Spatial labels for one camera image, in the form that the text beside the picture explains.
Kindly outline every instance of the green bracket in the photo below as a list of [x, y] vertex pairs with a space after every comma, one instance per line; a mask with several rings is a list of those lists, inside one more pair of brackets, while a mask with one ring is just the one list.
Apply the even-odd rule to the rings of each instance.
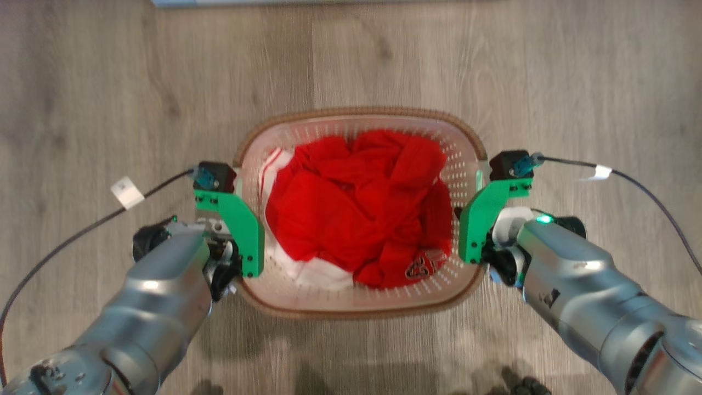
[[265, 235], [261, 222], [237, 195], [211, 190], [195, 190], [198, 210], [217, 212], [229, 228], [241, 255], [241, 274], [258, 277], [263, 272]]
[[478, 264], [482, 248], [500, 211], [512, 198], [529, 196], [533, 178], [495, 180], [479, 190], [461, 212], [458, 255], [465, 263]]

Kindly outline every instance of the clothing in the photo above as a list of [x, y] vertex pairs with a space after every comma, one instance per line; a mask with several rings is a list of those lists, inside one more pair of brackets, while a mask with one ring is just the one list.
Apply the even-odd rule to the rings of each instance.
[[438, 143], [393, 131], [299, 145], [277, 172], [267, 224], [295, 261], [320, 258], [371, 287], [415, 283], [451, 253], [445, 163]]
[[[292, 158], [293, 154], [278, 148], [263, 163], [258, 174], [259, 198], [263, 207], [266, 207], [268, 204], [268, 198], [278, 171], [284, 168]], [[265, 209], [263, 224], [268, 233], [272, 234], [270, 228], [268, 228], [268, 221], [265, 218]], [[314, 285], [326, 290], [342, 290], [353, 286], [352, 274], [330, 262], [316, 257], [308, 261], [296, 261], [285, 253], [275, 236], [267, 244], [266, 255], [273, 257], [278, 265], [283, 268], [283, 271], [298, 284]]]

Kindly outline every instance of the red cloth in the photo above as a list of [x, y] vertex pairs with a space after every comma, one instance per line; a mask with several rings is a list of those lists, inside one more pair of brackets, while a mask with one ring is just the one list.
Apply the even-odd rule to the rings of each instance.
[[445, 164], [438, 143], [392, 131], [300, 145], [278, 172], [268, 225], [297, 261], [325, 259], [371, 287], [412, 284], [445, 260], [427, 255], [451, 253]]

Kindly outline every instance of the green led light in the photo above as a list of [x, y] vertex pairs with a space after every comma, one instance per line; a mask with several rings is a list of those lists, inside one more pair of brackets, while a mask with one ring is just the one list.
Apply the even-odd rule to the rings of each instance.
[[541, 222], [542, 224], [549, 224], [553, 222], [553, 218], [548, 215], [540, 215], [536, 217], [536, 220]]

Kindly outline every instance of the basket rim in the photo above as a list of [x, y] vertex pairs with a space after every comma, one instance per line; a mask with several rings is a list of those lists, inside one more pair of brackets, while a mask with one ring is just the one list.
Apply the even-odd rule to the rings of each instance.
[[[234, 167], [240, 167], [244, 161], [246, 151], [251, 146], [252, 142], [258, 138], [260, 134], [279, 124], [290, 122], [299, 122], [312, 118], [329, 118], [354, 115], [388, 115], [396, 117], [415, 117], [424, 119], [433, 119], [446, 122], [457, 128], [469, 140], [475, 151], [475, 156], [479, 161], [487, 160], [485, 147], [480, 141], [478, 135], [465, 122], [453, 115], [437, 110], [426, 110], [421, 108], [406, 108], [406, 107], [346, 107], [346, 108], [328, 108], [322, 110], [309, 110], [303, 112], [295, 112], [286, 115], [269, 118], [269, 120], [256, 126], [246, 137], [246, 140], [240, 145], [237, 153], [234, 156]], [[319, 310], [292, 310], [281, 309], [272, 306], [263, 300], [259, 299], [248, 287], [243, 279], [236, 281], [236, 288], [246, 300], [256, 310], [261, 313], [266, 313], [270, 316], [290, 319], [305, 319], [305, 320], [361, 320], [361, 319], [383, 319], [396, 318], [404, 316], [414, 316], [424, 313], [435, 313], [444, 311], [461, 304], [470, 295], [475, 293], [480, 285], [482, 277], [485, 274], [485, 269], [479, 266], [475, 274], [468, 281], [468, 284], [454, 297], [443, 302], [428, 304], [419, 307], [404, 307], [398, 309], [388, 309], [380, 311], [319, 311]]]

